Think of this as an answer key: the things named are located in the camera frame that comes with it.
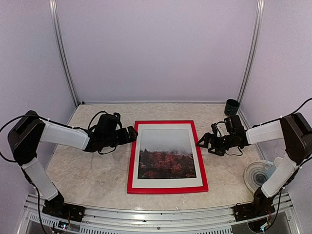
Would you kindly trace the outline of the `left aluminium corner post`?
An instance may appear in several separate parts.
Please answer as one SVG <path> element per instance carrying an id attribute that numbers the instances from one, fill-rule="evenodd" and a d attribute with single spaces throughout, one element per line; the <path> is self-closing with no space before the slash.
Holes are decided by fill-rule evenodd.
<path id="1" fill-rule="evenodd" d="M 77 91 L 70 73 L 68 60 L 65 52 L 65 47 L 63 43 L 62 33 L 61 33 L 61 26 L 58 16 L 58 6 L 56 0 L 49 0 L 49 8 L 51 13 L 52 25 L 54 28 L 54 34 L 56 38 L 56 44 L 58 48 L 60 62 L 64 71 L 65 80 L 69 89 L 69 93 L 71 99 L 73 101 L 74 106 L 77 108 L 79 106 L 79 98 L 77 95 Z"/>

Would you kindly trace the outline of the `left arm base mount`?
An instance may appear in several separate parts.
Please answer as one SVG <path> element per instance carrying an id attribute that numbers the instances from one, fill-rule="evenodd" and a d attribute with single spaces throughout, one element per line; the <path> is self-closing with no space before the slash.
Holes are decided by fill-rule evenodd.
<path id="1" fill-rule="evenodd" d="M 64 203 L 60 210 L 57 210 L 56 208 L 45 204 L 43 206 L 42 212 L 46 215 L 66 219 L 68 221 L 82 222 L 85 213 L 85 207 Z"/>

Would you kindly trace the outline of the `dark green cup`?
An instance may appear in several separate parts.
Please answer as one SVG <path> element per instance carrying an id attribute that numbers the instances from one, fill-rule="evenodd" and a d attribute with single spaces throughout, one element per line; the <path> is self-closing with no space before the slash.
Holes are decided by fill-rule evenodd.
<path id="1" fill-rule="evenodd" d="M 235 99 L 228 99 L 225 104 L 224 114 L 228 117 L 237 115 L 240 103 Z"/>

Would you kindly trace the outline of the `right aluminium corner post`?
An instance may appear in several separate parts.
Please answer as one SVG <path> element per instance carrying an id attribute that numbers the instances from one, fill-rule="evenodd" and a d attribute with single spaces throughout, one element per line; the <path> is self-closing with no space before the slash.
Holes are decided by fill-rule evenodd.
<path id="1" fill-rule="evenodd" d="M 248 81 L 250 78 L 250 74 L 252 71 L 253 63 L 254 63 L 254 58 L 256 55 L 256 49 L 257 49 L 258 40 L 259 40 L 259 36 L 260 36 L 260 31 L 261 31 L 264 5 L 265 5 L 264 0 L 258 0 L 257 1 L 255 22 L 254 22 L 253 33 L 252 33 L 252 41 L 251 41 L 251 45 L 250 45 L 250 49 L 249 49 L 249 53 L 248 53 L 246 67 L 245 67 L 245 70 L 243 73 L 243 80 L 242 80 L 240 90 L 239 90 L 239 94 L 238 94 L 238 98 L 237 98 L 237 100 L 240 104 L 242 103 L 245 92 L 247 90 Z"/>

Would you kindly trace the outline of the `aluminium corner post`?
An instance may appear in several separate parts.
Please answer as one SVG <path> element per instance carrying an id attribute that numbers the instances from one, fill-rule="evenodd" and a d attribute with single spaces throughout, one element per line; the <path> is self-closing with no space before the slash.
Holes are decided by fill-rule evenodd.
<path id="1" fill-rule="evenodd" d="M 257 1 L 255 22 L 254 22 L 253 33 L 252 33 L 252 41 L 251 41 L 251 45 L 250 45 L 250 49 L 249 49 L 249 53 L 248 53 L 246 67 L 245 67 L 245 70 L 243 73 L 243 80 L 242 80 L 240 90 L 239 90 L 239 94 L 238 94 L 238 98 L 237 98 L 237 100 L 240 104 L 242 103 L 245 92 L 247 90 L 248 81 L 250 78 L 250 74 L 252 71 L 253 63 L 254 63 L 254 58 L 256 55 L 256 49 L 257 49 L 258 40 L 259 40 L 259 36 L 260 36 L 260 31 L 261 31 L 264 5 L 265 5 L 264 0 L 258 0 Z"/>
<path id="2" fill-rule="evenodd" d="M 49 0 L 49 8 L 51 13 L 52 25 L 54 28 L 54 34 L 56 38 L 56 44 L 58 48 L 60 62 L 64 71 L 65 80 L 69 89 L 69 93 L 71 99 L 73 101 L 74 106 L 77 108 L 79 106 L 79 98 L 77 95 L 77 91 L 70 73 L 68 60 L 65 52 L 65 47 L 63 43 L 62 33 L 61 33 L 61 26 L 58 16 L 58 6 L 56 0 Z"/>

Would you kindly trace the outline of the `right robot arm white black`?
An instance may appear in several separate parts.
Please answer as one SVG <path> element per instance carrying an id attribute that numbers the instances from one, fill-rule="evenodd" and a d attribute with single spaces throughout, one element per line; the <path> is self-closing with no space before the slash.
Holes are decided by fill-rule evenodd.
<path id="1" fill-rule="evenodd" d="M 274 212 L 273 200 L 280 190 L 288 185 L 300 167 L 312 154 L 312 128 L 300 113 L 292 113 L 245 129 L 238 115 L 222 121 L 227 134 L 219 135 L 218 124 L 211 125 L 212 132 L 205 133 L 196 143 L 209 153 L 224 156 L 231 148 L 243 149 L 250 145 L 272 146 L 267 150 L 269 159 L 281 158 L 269 179 L 255 191 L 253 201 L 234 206 L 239 215 L 253 216 Z"/>

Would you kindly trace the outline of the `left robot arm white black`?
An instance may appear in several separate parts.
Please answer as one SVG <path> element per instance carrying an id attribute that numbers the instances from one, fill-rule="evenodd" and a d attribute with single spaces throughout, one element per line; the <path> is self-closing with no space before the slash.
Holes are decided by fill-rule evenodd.
<path id="1" fill-rule="evenodd" d="M 42 117 L 33 110 L 15 117 L 9 124 L 13 124 L 7 134 L 13 162 L 21 167 L 29 183 L 49 202 L 49 209 L 59 217 L 68 213 L 68 205 L 38 158 L 40 146 L 64 146 L 104 155 L 105 148 L 114 151 L 118 146 L 136 142 L 138 137 L 133 126 L 125 127 L 122 124 L 120 113 L 117 112 L 96 113 L 86 128 Z"/>

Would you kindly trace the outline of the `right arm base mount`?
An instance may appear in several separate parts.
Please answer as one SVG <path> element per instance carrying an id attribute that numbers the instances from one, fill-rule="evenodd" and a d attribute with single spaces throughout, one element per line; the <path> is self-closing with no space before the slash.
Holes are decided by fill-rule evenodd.
<path id="1" fill-rule="evenodd" d="M 275 207 L 269 205 L 266 207 L 256 207 L 252 203 L 236 204 L 233 206 L 233 212 L 236 222 L 253 219 L 275 212 Z"/>

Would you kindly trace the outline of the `autumn forest photo print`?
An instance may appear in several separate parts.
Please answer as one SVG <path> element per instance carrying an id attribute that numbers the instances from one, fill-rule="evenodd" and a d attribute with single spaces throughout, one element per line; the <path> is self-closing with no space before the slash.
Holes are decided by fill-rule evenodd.
<path id="1" fill-rule="evenodd" d="M 144 129 L 140 136 L 138 179 L 196 178 L 187 129 Z"/>

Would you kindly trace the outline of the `aluminium front rail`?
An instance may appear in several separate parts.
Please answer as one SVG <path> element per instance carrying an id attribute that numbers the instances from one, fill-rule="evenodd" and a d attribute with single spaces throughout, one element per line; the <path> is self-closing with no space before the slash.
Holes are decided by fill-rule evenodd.
<path id="1" fill-rule="evenodd" d="M 143 211 L 86 206 L 81 222 L 70 220 L 67 230 L 59 224 L 64 220 L 38 214 L 43 204 L 29 194 L 21 211 L 17 234 L 239 234 L 250 233 L 249 226 L 257 221 L 236 221 L 232 206 L 191 210 Z"/>

